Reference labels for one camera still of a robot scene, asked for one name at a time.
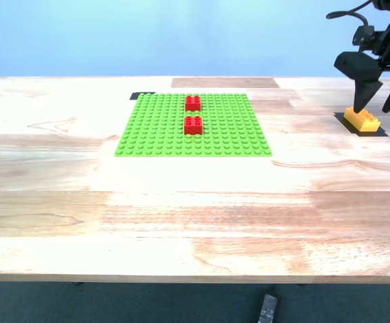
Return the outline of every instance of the green lego baseplate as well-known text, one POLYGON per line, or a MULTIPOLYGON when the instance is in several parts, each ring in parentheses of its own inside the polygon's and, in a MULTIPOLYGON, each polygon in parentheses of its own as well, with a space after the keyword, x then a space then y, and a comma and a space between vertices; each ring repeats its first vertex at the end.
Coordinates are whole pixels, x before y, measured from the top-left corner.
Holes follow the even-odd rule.
POLYGON ((245 94, 141 94, 115 156, 272 156, 245 94), (200 96, 201 111, 185 111, 200 96), (185 135, 184 118, 202 117, 202 135, 185 135))

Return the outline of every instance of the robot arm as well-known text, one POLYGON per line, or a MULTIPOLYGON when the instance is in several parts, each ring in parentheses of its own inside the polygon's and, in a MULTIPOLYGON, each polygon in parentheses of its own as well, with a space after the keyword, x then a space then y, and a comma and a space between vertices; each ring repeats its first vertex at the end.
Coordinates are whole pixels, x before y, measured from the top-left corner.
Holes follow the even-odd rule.
MULTIPOLYGON (((382 86, 379 78, 384 71, 390 71, 390 24, 385 31, 376 32, 374 26, 368 24, 367 19, 357 11, 368 4, 379 10, 390 11, 390 0, 370 0, 350 11, 335 11, 327 15, 327 19, 334 19, 344 15, 351 15, 362 20, 353 39, 353 45, 359 46, 358 52, 343 52, 338 55, 334 66, 344 75, 355 81, 354 111, 359 113, 377 93, 382 86), (363 53, 371 50, 374 55, 379 56, 373 59, 363 53)), ((390 94, 382 109, 383 112, 390 111, 390 94)))

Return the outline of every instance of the lego brick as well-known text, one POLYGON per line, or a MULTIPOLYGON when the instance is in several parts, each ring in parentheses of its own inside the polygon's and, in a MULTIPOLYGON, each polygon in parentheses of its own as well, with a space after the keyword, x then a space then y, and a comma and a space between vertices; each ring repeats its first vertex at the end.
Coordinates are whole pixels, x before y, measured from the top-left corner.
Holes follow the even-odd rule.
POLYGON ((156 92, 134 92, 130 95, 129 100, 137 100, 140 94, 155 94, 156 92))
POLYGON ((200 116, 187 116, 184 119, 185 135, 202 135, 202 119, 200 116))
POLYGON ((271 156, 245 94, 199 94, 202 112, 185 111, 187 94, 140 94, 115 156, 271 156), (202 135, 185 135, 184 119, 202 117, 202 135))
POLYGON ((186 96, 184 106, 186 111, 201 111, 201 99, 199 96, 186 96))
POLYGON ((379 119, 375 118, 365 109, 359 113, 355 113, 353 106, 346 109, 344 118, 360 132, 376 132, 381 125, 379 119))

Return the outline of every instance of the wooden board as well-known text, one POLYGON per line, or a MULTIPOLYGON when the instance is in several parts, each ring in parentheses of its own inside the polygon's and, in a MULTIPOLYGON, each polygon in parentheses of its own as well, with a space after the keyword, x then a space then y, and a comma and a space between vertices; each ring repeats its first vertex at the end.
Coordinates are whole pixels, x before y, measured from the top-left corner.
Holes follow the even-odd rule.
POLYGON ((390 283, 384 83, 358 137, 345 78, 0 78, 0 280, 390 283), (143 91, 244 92, 274 156, 114 157, 143 91))

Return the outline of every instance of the blue wall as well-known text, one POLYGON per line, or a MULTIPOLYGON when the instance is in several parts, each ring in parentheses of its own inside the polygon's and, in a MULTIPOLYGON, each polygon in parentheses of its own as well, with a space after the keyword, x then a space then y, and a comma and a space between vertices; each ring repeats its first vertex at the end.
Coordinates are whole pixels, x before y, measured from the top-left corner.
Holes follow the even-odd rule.
POLYGON ((362 2, 0 0, 0 75, 341 75, 360 23, 325 15, 362 2))

